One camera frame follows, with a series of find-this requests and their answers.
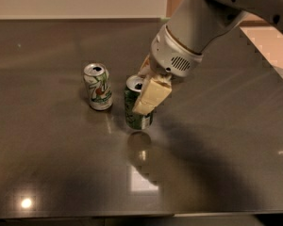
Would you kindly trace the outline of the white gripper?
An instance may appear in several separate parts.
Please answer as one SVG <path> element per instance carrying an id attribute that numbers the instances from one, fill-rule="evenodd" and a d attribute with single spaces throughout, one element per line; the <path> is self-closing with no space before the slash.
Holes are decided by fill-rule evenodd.
<path id="1" fill-rule="evenodd" d="M 138 76 L 145 78 L 132 111 L 141 115 L 151 113 L 172 92 L 171 74 L 188 76 L 201 63 L 202 58 L 202 55 L 190 52 L 177 42 L 164 25 L 151 43 L 150 56 L 144 59 L 138 71 Z M 151 69 L 160 74 L 150 76 Z"/>

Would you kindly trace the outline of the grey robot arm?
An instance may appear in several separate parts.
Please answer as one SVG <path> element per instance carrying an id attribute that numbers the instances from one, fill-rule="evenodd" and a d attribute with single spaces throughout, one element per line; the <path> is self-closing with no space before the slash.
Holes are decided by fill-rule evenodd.
<path id="1" fill-rule="evenodd" d="M 133 111 L 147 115 L 172 91 L 171 79 L 201 63 L 210 43 L 255 14 L 283 34 L 283 0 L 183 0 L 154 37 L 139 74 L 145 79 Z"/>

